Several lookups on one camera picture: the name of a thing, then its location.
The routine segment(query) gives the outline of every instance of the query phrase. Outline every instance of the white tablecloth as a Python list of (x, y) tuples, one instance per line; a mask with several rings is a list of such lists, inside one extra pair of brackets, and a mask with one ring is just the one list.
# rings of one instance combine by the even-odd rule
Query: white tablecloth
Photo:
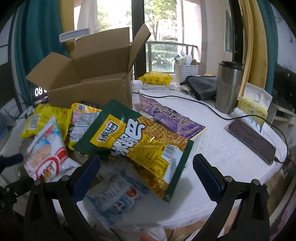
[[(181, 95), (190, 98), (176, 91), (143, 90), (141, 92), (154, 96)], [(202, 153), (212, 166), (217, 167), (223, 175), (232, 176), (236, 181), (250, 182), (256, 178), (263, 184), (279, 170), (280, 164), (273, 163), (271, 166), (267, 165), (248, 147), (226, 131), (226, 127), (231, 121), (219, 118), (208, 108), (192, 101), (174, 97), (157, 99), (157, 101), (206, 126), (206, 130), (200, 134), (194, 143), (171, 203), (162, 201), (151, 192), (147, 197), (140, 200), (131, 211), (125, 214), (124, 219), (119, 221), (119, 226), (133, 227), (136, 230), (152, 227), (175, 229), (198, 220), (207, 219), (215, 208), (216, 203), (209, 199), (192, 168), (192, 159), (197, 153)], [(133, 103), (139, 103), (137, 94), (133, 94)], [(213, 102), (207, 103), (214, 108)], [(23, 122), (19, 122), (15, 130), (13, 130), (7, 146), (2, 150), (3, 155), (18, 153), (21, 144), (19, 134), (22, 130), (22, 125)], [(267, 136), (269, 137), (267, 138), (277, 147), (277, 152), (280, 152), (281, 160), (283, 160), (286, 155), (285, 144), (277, 135), (275, 137), (273, 134), (270, 134), (269, 129), (268, 131)], [(7, 168), (2, 176), (9, 182), (18, 179), (17, 171), (14, 167)], [(57, 212), (62, 215), (58, 206), (57, 204)], [(98, 221), (92, 214), (84, 208), (83, 201), (79, 202), (78, 206), (91, 224), (98, 224)]]

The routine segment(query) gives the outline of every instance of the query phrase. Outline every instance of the teal curtain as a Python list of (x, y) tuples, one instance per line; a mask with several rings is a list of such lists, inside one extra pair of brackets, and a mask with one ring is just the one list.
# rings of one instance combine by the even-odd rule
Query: teal curtain
[(31, 103), (31, 82), (27, 74), (48, 54), (69, 57), (59, 15), (59, 0), (26, 0), (20, 7), (15, 27), (15, 63), (22, 98)]
[(257, 0), (258, 6), (263, 18), (265, 34), (266, 34), (266, 42), (267, 42), (267, 76), (265, 83), (265, 90), (269, 94), (272, 92), (272, 87), (274, 84), (274, 68), (277, 63), (277, 55), (278, 55), (278, 39), (277, 39), (277, 30), (275, 33), (274, 23), (275, 18), (272, 13), (270, 13), (270, 3), (268, 0)]

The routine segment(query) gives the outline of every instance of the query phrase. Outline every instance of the smartphone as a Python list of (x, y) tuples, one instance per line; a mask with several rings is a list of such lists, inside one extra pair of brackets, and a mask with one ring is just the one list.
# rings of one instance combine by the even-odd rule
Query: smartphone
[(276, 148), (244, 122), (235, 120), (228, 126), (228, 132), (255, 152), (268, 165), (274, 162)]

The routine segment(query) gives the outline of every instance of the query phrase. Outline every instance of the yellow package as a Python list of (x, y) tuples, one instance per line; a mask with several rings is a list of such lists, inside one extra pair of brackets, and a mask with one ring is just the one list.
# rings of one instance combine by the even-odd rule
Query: yellow package
[(73, 146), (83, 137), (84, 133), (102, 110), (81, 103), (73, 103), (71, 109), (73, 113), (66, 139), (66, 146), (70, 150), (74, 150)]
[(173, 78), (169, 74), (154, 71), (150, 71), (139, 78), (139, 80), (146, 82), (148, 84), (165, 86), (168, 86), (172, 79)]
[[(239, 102), (237, 104), (237, 107), (244, 111), (247, 115), (258, 115), (262, 118), (267, 118), (267, 110), (264, 109), (264, 107), (260, 104), (256, 104), (251, 98), (248, 98), (246, 96), (242, 96), (239, 99)], [(254, 121), (256, 121), (261, 127), (264, 125), (264, 120), (262, 120), (259, 117), (252, 117)]]
[(111, 99), (74, 149), (129, 160), (146, 185), (169, 202), (192, 146), (193, 141)]
[(67, 108), (53, 107), (50, 104), (39, 104), (31, 115), (21, 133), (22, 138), (30, 138), (36, 136), (45, 126), (52, 116), (55, 116), (63, 140), (66, 140), (68, 128), (71, 121), (72, 110)]

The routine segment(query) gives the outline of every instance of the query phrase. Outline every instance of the white basket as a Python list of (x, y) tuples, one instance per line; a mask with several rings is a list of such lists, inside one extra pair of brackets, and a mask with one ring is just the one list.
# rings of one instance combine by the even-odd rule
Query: white basket
[(180, 83), (185, 81), (187, 76), (198, 76), (198, 65), (176, 64), (176, 80)]

